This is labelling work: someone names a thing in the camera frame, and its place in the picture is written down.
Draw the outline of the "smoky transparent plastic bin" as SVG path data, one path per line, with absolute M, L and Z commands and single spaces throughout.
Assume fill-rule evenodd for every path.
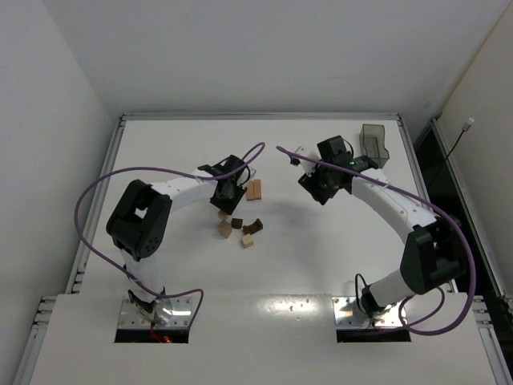
M 362 155 L 368 156 L 379 168 L 384 168 L 390 159 L 386 148 L 386 130 L 381 124 L 363 124 L 359 135 Z

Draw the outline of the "long light wood block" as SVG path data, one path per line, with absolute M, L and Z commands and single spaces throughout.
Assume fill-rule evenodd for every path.
M 250 180 L 247 183 L 246 200 L 247 201 L 254 201 L 255 200 L 254 181 L 253 180 Z

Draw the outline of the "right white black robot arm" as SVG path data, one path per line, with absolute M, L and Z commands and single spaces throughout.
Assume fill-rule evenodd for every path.
M 376 212 L 404 244 L 399 267 L 362 289 L 363 313 L 373 316 L 466 273 L 468 258 L 457 234 L 459 223 L 445 221 L 393 190 L 380 164 L 367 155 L 353 156 L 341 136 L 318 143 L 312 152 L 298 148 L 291 162 L 303 167 L 298 183 L 316 202 L 325 205 L 345 190 Z

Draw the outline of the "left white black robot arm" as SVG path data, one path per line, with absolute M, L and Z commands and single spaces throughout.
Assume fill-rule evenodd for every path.
M 123 257 L 130 281 L 128 297 L 147 317 L 156 318 L 171 302 L 157 269 L 156 252 L 172 213 L 208 200 L 231 214 L 256 171 L 231 155 L 214 165 L 200 166 L 188 176 L 147 184 L 132 181 L 107 221 L 106 231 Z

